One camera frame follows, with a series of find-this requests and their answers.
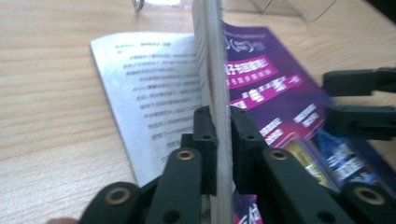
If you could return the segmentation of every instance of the purple printed page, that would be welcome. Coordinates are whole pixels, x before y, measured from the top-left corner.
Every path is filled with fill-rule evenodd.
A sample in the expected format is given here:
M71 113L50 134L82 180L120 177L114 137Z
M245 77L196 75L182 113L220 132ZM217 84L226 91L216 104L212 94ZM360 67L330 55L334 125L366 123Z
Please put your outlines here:
M270 147L289 150L308 173L331 189L360 181L381 184L394 195L396 174L372 147L322 129L325 107L333 104L330 96L268 28L226 23L224 28L230 105L245 109L253 117ZM251 208L255 206L251 199L235 200L250 202L246 206ZM259 223L248 219L249 214L243 217L235 223Z

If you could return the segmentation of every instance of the glossy magazine page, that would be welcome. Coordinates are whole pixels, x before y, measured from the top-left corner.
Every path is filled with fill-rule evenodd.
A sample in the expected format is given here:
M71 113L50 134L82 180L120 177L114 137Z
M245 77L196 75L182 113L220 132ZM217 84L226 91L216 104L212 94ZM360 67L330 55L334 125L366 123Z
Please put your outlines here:
M270 147L289 150L328 188L338 191L346 182L360 181L395 195L396 175L370 145L322 129L330 96L268 28L225 24L224 38L230 105L253 117Z

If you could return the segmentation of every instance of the white page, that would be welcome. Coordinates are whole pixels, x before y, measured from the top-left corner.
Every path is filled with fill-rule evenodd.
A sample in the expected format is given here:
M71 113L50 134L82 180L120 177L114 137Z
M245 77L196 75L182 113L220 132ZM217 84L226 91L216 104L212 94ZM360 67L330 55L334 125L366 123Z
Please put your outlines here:
M160 175L202 105L193 34L124 33L91 42L137 184Z

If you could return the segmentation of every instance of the screw hole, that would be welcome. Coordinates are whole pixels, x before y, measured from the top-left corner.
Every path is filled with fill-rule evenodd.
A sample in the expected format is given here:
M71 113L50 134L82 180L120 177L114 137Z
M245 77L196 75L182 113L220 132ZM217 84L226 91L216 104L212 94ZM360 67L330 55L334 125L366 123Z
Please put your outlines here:
M180 160L188 161L188 160L191 160L194 157L194 153L192 153L190 151L180 151L180 152L177 153L177 157Z
M358 187L355 188L354 190L356 196L358 196L359 199L366 203L374 204L374 205L381 205L385 203L384 197L382 197L381 194L378 192L372 190L372 189L367 189L364 187Z
M326 211L320 211L317 213L317 216L320 220L322 220L325 223L334 223L335 222L335 216Z
M288 158L288 155L286 155L282 151L272 151L271 152L271 157L276 159L276 160L283 161L283 160Z
M165 223L176 223L180 219L180 213L175 210L167 211L163 214L163 221Z
M131 191L126 188L114 188L106 195L106 202L108 204L125 203L131 197Z

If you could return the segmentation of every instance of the wood grain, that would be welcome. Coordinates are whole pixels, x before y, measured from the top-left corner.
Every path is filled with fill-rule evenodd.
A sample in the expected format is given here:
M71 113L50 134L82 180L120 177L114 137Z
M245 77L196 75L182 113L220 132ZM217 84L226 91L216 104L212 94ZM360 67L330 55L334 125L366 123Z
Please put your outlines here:
M396 63L395 27L360 0L338 1L315 22L224 20L269 25L318 83L326 71ZM89 43L191 25L188 10L147 7L137 16L127 0L0 1L0 223L79 218L99 189L134 181ZM396 105L383 93L347 103ZM396 169L395 142L375 144Z

